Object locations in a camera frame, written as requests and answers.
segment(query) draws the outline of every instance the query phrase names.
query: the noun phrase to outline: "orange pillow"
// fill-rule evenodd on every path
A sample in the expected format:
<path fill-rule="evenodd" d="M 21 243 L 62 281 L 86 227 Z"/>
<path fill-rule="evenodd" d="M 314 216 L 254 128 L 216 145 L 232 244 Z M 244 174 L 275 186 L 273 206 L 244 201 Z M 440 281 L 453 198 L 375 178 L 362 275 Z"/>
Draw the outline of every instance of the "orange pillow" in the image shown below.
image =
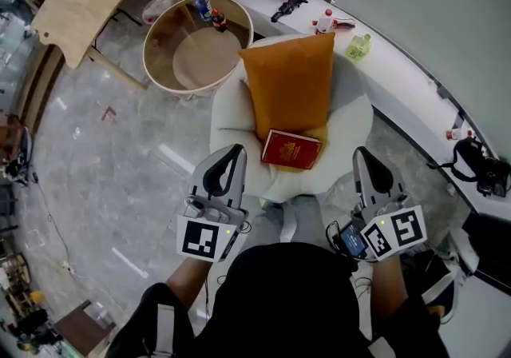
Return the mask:
<path fill-rule="evenodd" d="M 240 51 L 254 104 L 256 133 L 300 133 L 326 125 L 334 33 Z"/>

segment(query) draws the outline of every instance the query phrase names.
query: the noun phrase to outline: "red passport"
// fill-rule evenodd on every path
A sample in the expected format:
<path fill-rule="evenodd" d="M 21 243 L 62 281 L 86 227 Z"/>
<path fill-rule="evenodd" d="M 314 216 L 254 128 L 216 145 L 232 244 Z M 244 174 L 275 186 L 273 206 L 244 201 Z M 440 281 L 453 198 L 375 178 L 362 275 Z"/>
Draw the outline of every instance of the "red passport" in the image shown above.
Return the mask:
<path fill-rule="evenodd" d="M 261 161 L 272 165 L 312 169 L 322 143 L 313 137 L 270 130 Z"/>

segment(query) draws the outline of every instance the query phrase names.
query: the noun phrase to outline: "blue bottle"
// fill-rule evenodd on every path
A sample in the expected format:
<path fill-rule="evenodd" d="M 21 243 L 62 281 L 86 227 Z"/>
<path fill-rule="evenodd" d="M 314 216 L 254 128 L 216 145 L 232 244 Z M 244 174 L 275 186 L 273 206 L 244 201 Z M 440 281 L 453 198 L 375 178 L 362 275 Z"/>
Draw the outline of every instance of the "blue bottle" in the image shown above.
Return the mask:
<path fill-rule="evenodd" d="M 193 0 L 193 4 L 195 4 L 195 7 L 197 8 L 200 18 L 202 18 L 205 22 L 210 22 L 212 8 L 209 0 Z"/>

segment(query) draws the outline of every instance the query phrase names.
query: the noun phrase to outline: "yellow-green bottle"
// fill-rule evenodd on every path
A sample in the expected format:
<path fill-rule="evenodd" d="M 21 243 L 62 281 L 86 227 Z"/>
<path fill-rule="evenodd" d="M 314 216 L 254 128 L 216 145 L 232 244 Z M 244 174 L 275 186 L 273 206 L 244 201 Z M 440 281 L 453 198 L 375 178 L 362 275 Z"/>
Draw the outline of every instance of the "yellow-green bottle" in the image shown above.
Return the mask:
<path fill-rule="evenodd" d="M 355 35 L 346 49 L 346 56 L 355 61 L 362 60 L 370 50 L 370 34 Z"/>

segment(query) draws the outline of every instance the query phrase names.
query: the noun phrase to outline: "marble floor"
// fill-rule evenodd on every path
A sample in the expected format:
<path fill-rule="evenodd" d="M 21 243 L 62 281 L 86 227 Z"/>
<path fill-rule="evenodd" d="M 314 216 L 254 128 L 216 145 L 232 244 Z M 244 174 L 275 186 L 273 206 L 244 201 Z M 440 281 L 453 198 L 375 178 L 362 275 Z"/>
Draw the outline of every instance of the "marble floor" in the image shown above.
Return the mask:
<path fill-rule="evenodd" d="M 137 15 L 147 1 L 128 0 L 125 8 Z M 89 60 L 76 70 L 64 66 L 34 141 L 34 171 L 41 189 L 32 183 L 16 191 L 16 240 L 54 320 L 90 299 L 122 325 L 142 292 L 165 280 L 183 260 L 176 254 L 174 221 L 184 210 L 189 175 L 162 152 L 171 149 L 192 165 L 208 155 L 212 98 L 184 100 L 150 85 L 141 60 L 147 31 L 147 26 L 120 16 L 97 42 L 108 58 L 149 85 L 145 93 Z M 103 119 L 108 107 L 116 114 Z M 423 206 L 433 242 L 440 241 L 450 225 L 465 220 L 469 209 L 462 199 L 450 197 L 442 176 L 429 170 L 420 153 L 377 117 L 367 147 L 402 170 L 408 190 Z M 325 225 L 348 215 L 357 203 L 352 174 L 319 201 Z M 245 197 L 244 207 L 253 215 L 259 201 Z M 227 272 L 243 240 L 210 272 L 210 298 L 218 289 L 217 277 Z M 62 268 L 66 261 L 72 273 Z M 204 325 L 204 297 L 203 291 L 191 313 L 197 330 Z"/>

